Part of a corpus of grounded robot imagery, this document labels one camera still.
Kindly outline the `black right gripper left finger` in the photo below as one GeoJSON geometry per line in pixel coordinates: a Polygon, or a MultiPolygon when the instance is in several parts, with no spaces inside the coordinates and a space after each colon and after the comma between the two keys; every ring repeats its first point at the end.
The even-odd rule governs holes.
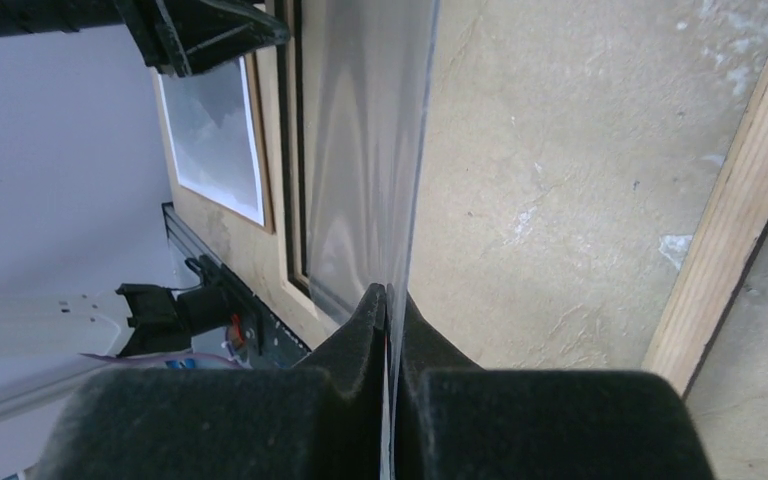
{"type": "Polygon", "coordinates": [[[111,369],[68,402],[36,479],[376,479],[387,293],[288,369],[111,369]]]}

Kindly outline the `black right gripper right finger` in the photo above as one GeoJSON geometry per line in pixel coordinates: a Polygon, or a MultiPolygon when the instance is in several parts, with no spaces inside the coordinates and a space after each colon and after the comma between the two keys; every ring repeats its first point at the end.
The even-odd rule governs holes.
{"type": "Polygon", "coordinates": [[[681,396],[640,370],[485,369],[395,302],[397,479],[710,479],[681,396]]]}

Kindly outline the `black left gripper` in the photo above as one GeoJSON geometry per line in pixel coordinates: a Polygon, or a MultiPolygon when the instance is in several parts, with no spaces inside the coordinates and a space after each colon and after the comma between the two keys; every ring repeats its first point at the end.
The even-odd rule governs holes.
{"type": "Polygon", "coordinates": [[[0,38],[124,25],[145,65],[192,77],[291,38],[255,1],[0,0],[0,38]]]}

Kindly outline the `clear acrylic sheet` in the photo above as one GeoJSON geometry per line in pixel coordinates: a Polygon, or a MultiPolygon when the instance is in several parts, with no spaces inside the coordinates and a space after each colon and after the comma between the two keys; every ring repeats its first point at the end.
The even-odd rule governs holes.
{"type": "Polygon", "coordinates": [[[435,1],[303,4],[307,269],[343,324],[373,284],[386,304],[378,475],[396,475],[396,398],[436,44],[435,1]]]}

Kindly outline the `black wooden picture frame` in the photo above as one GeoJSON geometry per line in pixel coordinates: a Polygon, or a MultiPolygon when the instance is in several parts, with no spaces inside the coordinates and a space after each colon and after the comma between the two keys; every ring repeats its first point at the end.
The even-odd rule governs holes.
{"type": "MultiPolygon", "coordinates": [[[[278,63],[281,276],[309,348],[303,4],[278,63]]],[[[644,369],[685,392],[768,221],[768,1],[435,1],[408,294],[487,369],[644,369]]]]}

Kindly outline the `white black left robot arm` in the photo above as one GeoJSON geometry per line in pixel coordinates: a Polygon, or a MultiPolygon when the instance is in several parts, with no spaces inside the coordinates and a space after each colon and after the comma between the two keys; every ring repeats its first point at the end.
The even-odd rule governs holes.
{"type": "MultiPolygon", "coordinates": [[[[158,81],[175,175],[270,230],[258,50],[290,40],[260,1],[0,1],[0,38],[124,25],[158,81]]],[[[263,352],[265,304],[220,260],[191,257],[189,288],[125,283],[97,295],[0,299],[0,358],[79,354],[168,362],[224,327],[263,352]]]]}

